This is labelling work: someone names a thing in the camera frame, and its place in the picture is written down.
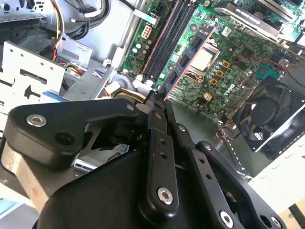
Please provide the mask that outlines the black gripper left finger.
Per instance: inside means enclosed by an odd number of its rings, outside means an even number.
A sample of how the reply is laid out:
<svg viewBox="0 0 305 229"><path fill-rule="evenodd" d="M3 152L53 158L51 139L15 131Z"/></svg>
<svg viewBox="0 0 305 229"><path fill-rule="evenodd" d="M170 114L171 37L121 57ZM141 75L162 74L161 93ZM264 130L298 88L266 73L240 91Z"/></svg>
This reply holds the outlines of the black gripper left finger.
<svg viewBox="0 0 305 229"><path fill-rule="evenodd" d="M131 153L146 129L167 129L165 101L152 94L145 107L148 112L123 98L16 107L6 122L1 163L41 213L57 190L81 177L72 168L81 153L119 144Z"/></svg>

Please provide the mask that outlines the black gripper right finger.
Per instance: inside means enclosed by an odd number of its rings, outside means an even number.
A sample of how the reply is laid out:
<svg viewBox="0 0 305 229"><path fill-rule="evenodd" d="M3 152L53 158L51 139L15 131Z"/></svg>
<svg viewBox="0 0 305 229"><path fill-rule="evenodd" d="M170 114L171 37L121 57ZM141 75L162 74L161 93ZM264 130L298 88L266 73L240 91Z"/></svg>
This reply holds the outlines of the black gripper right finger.
<svg viewBox="0 0 305 229"><path fill-rule="evenodd" d="M205 229L284 229L283 220L207 141L195 144L187 128L176 122L167 100L166 117L195 185Z"/></svg>

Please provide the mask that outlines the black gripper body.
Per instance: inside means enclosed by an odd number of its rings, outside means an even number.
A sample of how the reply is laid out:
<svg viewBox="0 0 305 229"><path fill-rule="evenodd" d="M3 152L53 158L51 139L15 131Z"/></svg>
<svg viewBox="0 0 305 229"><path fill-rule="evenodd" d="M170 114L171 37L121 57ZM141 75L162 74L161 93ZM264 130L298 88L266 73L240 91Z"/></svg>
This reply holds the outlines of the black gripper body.
<svg viewBox="0 0 305 229"><path fill-rule="evenodd" d="M173 133L149 127L135 151L64 185L39 229L204 229L195 185Z"/></svg>

